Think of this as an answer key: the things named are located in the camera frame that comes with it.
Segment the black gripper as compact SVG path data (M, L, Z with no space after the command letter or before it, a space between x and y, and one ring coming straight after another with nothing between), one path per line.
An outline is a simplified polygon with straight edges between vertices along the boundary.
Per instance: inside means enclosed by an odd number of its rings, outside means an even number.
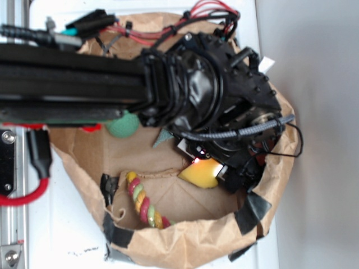
M189 33L175 46L178 104L175 134L193 158L223 165L217 175L229 192L252 190L264 157L286 128L276 92L249 47L235 52L221 38Z

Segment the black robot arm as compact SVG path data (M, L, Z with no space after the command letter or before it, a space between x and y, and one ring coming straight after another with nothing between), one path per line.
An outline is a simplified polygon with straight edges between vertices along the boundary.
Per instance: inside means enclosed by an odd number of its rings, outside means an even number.
M136 113L193 159L219 162L216 177L232 192L259 183L259 144L294 120L276 94L255 51L236 53L211 34L187 33L132 60L1 45L2 123L84 127Z

